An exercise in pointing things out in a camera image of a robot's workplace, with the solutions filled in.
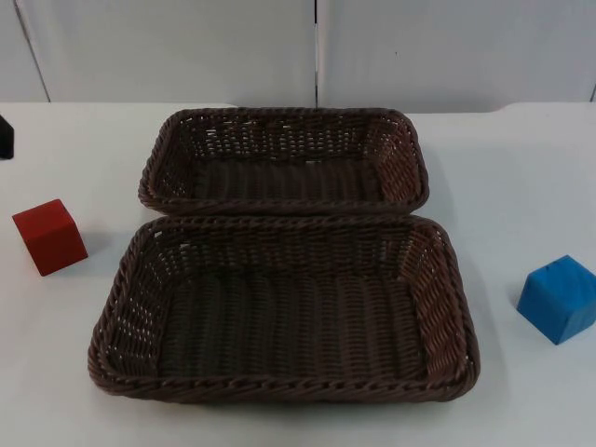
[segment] basket rim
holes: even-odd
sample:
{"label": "basket rim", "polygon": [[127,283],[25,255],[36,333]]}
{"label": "basket rim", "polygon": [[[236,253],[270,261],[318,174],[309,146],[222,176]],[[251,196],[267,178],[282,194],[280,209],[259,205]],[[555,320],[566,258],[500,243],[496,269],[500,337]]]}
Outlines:
{"label": "basket rim", "polygon": [[[212,199],[192,197],[172,197],[160,194],[156,189],[156,177],[159,167],[166,157],[169,141],[180,121],[190,116],[269,116],[269,115],[369,115],[388,116],[400,120],[410,135],[410,145],[417,160],[418,178],[420,179],[417,196],[401,202],[371,202],[366,200],[313,200],[313,199]],[[284,212],[298,214],[324,213],[330,210],[350,212],[400,212],[410,213],[423,206],[429,196],[428,172],[418,141],[418,133],[402,112],[387,108],[308,108],[308,107],[227,107],[183,109],[171,115],[161,126],[151,155],[142,171],[138,190],[139,200],[148,208],[159,210],[168,215],[187,215],[195,213],[243,213],[245,211],[267,212],[276,208]]]}
{"label": "basket rim", "polygon": [[[141,260],[143,245],[153,237],[153,234],[162,229],[180,229],[189,228],[236,228],[240,226],[248,227],[263,227],[288,228],[294,226],[296,228],[308,228],[309,226],[317,227],[325,225],[330,228],[352,226],[368,226],[368,225],[392,225],[392,224],[406,224],[419,223],[428,225],[429,231],[439,232],[441,238],[444,240],[443,250],[446,256],[447,264],[450,269],[450,280],[454,287],[455,299],[458,308],[455,309],[461,316],[461,330],[464,332],[462,337],[465,342],[464,351],[466,356],[458,362],[459,367],[457,373],[453,377],[444,377],[441,380],[429,383],[426,380],[400,380],[400,379],[386,379],[386,378],[363,378],[363,379],[338,379],[325,378],[321,376],[313,377],[299,377],[299,376],[284,376],[276,377],[271,375],[242,375],[242,376],[197,376],[197,377],[178,377],[168,376],[159,377],[153,375],[125,375],[114,368],[105,354],[105,347],[109,343],[111,330],[114,328],[112,315],[117,314],[116,306],[123,305],[126,300],[122,300],[126,296],[130,283],[134,279],[136,264]],[[457,267],[457,260],[454,256],[454,250],[451,242],[444,229],[437,223],[417,217],[417,216],[397,216],[397,215],[371,215],[371,216],[319,216],[319,217],[286,217],[279,218],[275,216],[195,216],[195,217],[162,217],[150,223],[144,224],[132,238],[127,252],[120,262],[120,266],[115,276],[115,282],[110,290],[105,307],[102,310],[102,315],[97,322],[91,343],[88,349],[88,370],[92,380],[97,386],[104,389],[108,393],[121,394],[115,391],[114,388],[124,387],[126,389],[134,389],[137,386],[149,387],[155,389],[156,387],[167,388],[185,388],[189,386],[196,388],[199,386],[223,385],[229,387],[241,388],[243,386],[273,386],[280,385],[285,382],[299,384],[298,386],[311,387],[322,383],[335,383],[338,387],[379,387],[387,390],[402,390],[404,393],[408,392],[439,392],[437,396],[431,398],[432,400],[451,400],[465,394],[469,391],[480,374],[480,352],[478,348],[478,341],[474,332],[474,326],[467,307],[467,299],[463,291],[463,285],[459,270]],[[442,397],[441,391],[445,388],[457,388],[449,397]]]}

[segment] basket bottom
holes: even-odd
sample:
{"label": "basket bottom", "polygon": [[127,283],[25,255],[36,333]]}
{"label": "basket bottom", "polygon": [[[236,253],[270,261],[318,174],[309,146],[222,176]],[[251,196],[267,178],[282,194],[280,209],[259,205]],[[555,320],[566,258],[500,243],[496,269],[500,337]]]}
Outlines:
{"label": "basket bottom", "polygon": [[197,167],[193,198],[383,200],[367,159],[288,163],[210,161]]}
{"label": "basket bottom", "polygon": [[427,374],[413,299],[396,278],[225,271],[187,279],[170,300],[162,377]]}

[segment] rectangular basket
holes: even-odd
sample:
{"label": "rectangular basket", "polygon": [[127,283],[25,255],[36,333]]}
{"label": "rectangular basket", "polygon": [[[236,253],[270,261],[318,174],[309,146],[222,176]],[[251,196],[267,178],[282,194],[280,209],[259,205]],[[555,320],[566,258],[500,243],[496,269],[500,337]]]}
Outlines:
{"label": "rectangular basket", "polygon": [[88,369],[139,399],[377,402],[452,400],[480,362],[435,223],[230,216],[138,231]]}
{"label": "rectangular basket", "polygon": [[169,215],[409,213],[427,198],[412,122],[387,109],[182,110],[139,187]]}

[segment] black object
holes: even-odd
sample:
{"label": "black object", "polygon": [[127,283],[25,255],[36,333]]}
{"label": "black object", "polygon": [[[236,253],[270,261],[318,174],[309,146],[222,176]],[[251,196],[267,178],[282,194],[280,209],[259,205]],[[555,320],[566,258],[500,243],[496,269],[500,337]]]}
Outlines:
{"label": "black object", "polygon": [[0,158],[15,156],[15,130],[0,115]]}

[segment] white wall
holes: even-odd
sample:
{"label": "white wall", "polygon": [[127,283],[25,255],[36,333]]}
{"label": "white wall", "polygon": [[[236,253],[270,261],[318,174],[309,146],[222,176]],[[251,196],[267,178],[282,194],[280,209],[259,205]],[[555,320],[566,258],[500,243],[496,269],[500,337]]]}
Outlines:
{"label": "white wall", "polygon": [[12,0],[0,0],[0,101],[46,101]]}
{"label": "white wall", "polygon": [[313,0],[20,0],[52,101],[314,105]]}
{"label": "white wall", "polygon": [[595,0],[318,0],[320,105],[588,101]]}

